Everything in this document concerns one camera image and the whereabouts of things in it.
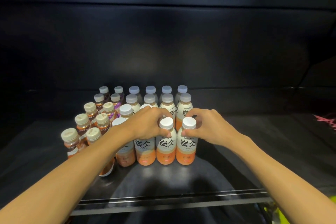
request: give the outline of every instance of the person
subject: person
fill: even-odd
[[[226,122],[216,110],[194,108],[197,127],[183,136],[199,137],[233,151],[253,171],[291,224],[336,222],[336,206],[324,194],[262,151],[249,137]],[[170,137],[158,119],[171,117],[164,108],[145,107],[114,126],[96,143],[28,188],[0,211],[0,223],[60,224],[83,197],[106,163],[126,143],[154,136]]]

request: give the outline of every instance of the white bottle cap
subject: white bottle cap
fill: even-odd
[[[104,95],[101,94],[101,93],[94,95],[93,98],[94,98],[94,100],[95,100],[96,102],[102,102],[102,101],[104,101]]]
[[[194,129],[196,128],[196,120],[192,117],[185,117],[182,120],[182,127],[184,129]]]
[[[110,121],[108,115],[103,112],[98,114],[96,119],[98,124],[105,124]]]
[[[174,127],[174,121],[171,117],[164,117],[160,120],[160,128],[172,129]]]
[[[103,87],[99,88],[99,92],[102,93],[102,94],[108,93],[108,91],[109,91],[109,88],[106,87],[106,86],[103,86]]]
[[[114,121],[112,121],[112,126],[120,125],[125,121],[127,121],[127,119],[123,117],[116,118]]]
[[[120,93],[123,93],[123,92],[124,92],[124,89],[123,89],[122,86],[116,86],[116,87],[114,88],[114,92],[120,94]]]
[[[89,116],[85,113],[81,113],[75,117],[75,122],[77,125],[84,125],[89,122]]]
[[[168,85],[162,86],[162,93],[163,94],[169,94],[169,93],[171,93],[171,86],[168,86]]]
[[[133,109],[132,109],[131,105],[126,104],[126,105],[122,105],[119,108],[119,111],[120,111],[121,115],[125,115],[126,116],[126,115],[130,115],[133,112]]]
[[[185,86],[185,85],[180,85],[180,86],[178,86],[177,91],[178,91],[179,93],[187,93],[187,91],[188,91],[188,87]]]
[[[140,89],[138,86],[131,86],[129,87],[129,94],[138,94]]]
[[[174,97],[172,94],[163,94],[162,95],[162,102],[171,103],[174,101]]]
[[[126,96],[126,103],[134,104],[138,102],[138,97],[136,94],[129,94]]]
[[[156,88],[154,86],[147,86],[146,93],[147,94],[155,94]]]
[[[61,133],[61,138],[63,141],[69,143],[79,138],[77,130],[74,128],[67,128]]]
[[[86,112],[94,112],[96,110],[96,104],[93,102],[86,103],[84,105],[84,110]]]
[[[103,104],[103,109],[106,112],[112,112],[112,111],[114,111],[114,104],[112,102],[107,102],[107,103]]]
[[[181,97],[180,97],[180,101],[190,102],[191,101],[191,95],[189,93],[182,93]]]
[[[102,136],[99,128],[90,128],[86,131],[86,138],[89,141],[96,141],[99,137]]]
[[[145,108],[146,106],[152,107],[152,105],[150,105],[150,104],[144,104],[144,105],[140,106],[140,109]]]
[[[118,102],[120,100],[120,95],[118,93],[114,93],[111,95],[112,102]]]
[[[144,101],[148,104],[155,102],[155,96],[153,94],[146,94],[144,97]]]

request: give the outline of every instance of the forearm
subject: forearm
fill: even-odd
[[[336,219],[336,206],[329,198],[252,141],[246,141],[232,150],[261,181],[291,224],[329,224]]]
[[[2,223],[64,222],[107,162],[133,139],[132,132],[123,127],[111,128],[11,201],[0,211]]]

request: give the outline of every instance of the person's right arm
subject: person's right arm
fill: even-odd
[[[239,133],[216,110],[194,108],[198,128],[182,136],[200,137],[237,154],[256,175],[291,224],[336,222],[336,205],[324,194],[261,150]]]

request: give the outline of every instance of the bottle cap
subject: bottle cap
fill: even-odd
[[[162,95],[162,102],[171,103],[174,101],[174,97],[172,94],[163,94]]]
[[[84,105],[84,110],[86,112],[94,112],[96,110],[96,104],[93,102],[86,103]]]
[[[98,124],[105,124],[109,122],[109,116],[106,113],[100,113],[96,117]]]
[[[85,113],[81,113],[75,117],[75,122],[77,125],[85,125],[89,122],[89,116]]]
[[[120,100],[120,95],[118,93],[114,93],[111,95],[112,102],[118,102]]]
[[[182,120],[182,127],[184,129],[194,129],[196,128],[196,120],[192,117],[185,117]]]
[[[182,93],[181,97],[180,97],[180,101],[190,102],[191,101],[191,95],[189,93]]]
[[[147,86],[146,93],[147,94],[155,94],[156,88],[154,86]]]
[[[122,86],[116,86],[116,87],[114,88],[114,92],[120,94],[120,93],[123,93],[123,92],[124,92],[124,89],[123,89]]]
[[[155,102],[155,96],[153,94],[146,94],[144,97],[145,103],[151,104]]]
[[[126,103],[134,104],[138,102],[138,97],[136,94],[129,94],[126,96]]]
[[[67,128],[61,133],[61,138],[63,141],[69,143],[75,141],[75,139],[79,138],[79,136],[76,129]]]
[[[104,101],[104,95],[101,94],[101,93],[94,95],[93,98],[94,98],[94,100],[95,100],[96,102],[102,102],[102,101]]]
[[[99,88],[99,92],[102,94],[108,93],[109,92],[109,88],[106,86],[100,87]]]
[[[129,87],[129,94],[138,94],[140,89],[138,86],[131,86]]]
[[[123,117],[116,118],[114,121],[112,121],[112,126],[120,125],[125,121],[127,121],[127,119]]]
[[[171,93],[171,86],[168,86],[168,85],[162,86],[162,93],[163,94],[169,94],[169,93]]]
[[[103,104],[103,109],[105,112],[112,112],[114,111],[114,104],[112,102],[107,102]]]
[[[144,105],[140,106],[140,109],[145,108],[146,106],[152,107],[152,105],[150,105],[150,104],[144,104]]]
[[[178,91],[179,93],[187,93],[187,91],[188,91],[188,87],[185,86],[185,85],[180,85],[180,86],[178,86],[177,91]]]
[[[172,129],[174,127],[174,120],[171,117],[164,117],[160,120],[160,128]]]
[[[99,128],[90,128],[86,131],[86,138],[89,141],[96,141],[99,137],[102,136]]]
[[[133,112],[133,109],[132,109],[132,106],[129,105],[129,104],[126,104],[126,105],[122,105],[120,108],[119,108],[119,112],[121,115],[130,115],[132,112]]]

